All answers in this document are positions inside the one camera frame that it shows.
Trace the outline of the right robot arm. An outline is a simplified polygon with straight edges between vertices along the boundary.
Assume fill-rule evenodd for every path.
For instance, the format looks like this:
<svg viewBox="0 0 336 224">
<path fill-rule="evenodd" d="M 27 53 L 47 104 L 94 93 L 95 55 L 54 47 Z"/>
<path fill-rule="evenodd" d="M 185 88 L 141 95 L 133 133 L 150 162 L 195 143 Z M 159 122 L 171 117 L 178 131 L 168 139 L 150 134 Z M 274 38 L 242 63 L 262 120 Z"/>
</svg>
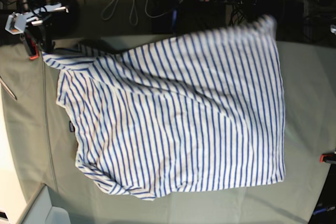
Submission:
<svg viewBox="0 0 336 224">
<path fill-rule="evenodd" d="M 68 12 L 68 6 L 60 2 L 18 0 L 18 11 L 8 16 L 5 30 L 18 35 L 30 59 L 36 59 L 40 51 L 50 52 L 54 48 L 50 33 L 54 15 Z"/>
</svg>

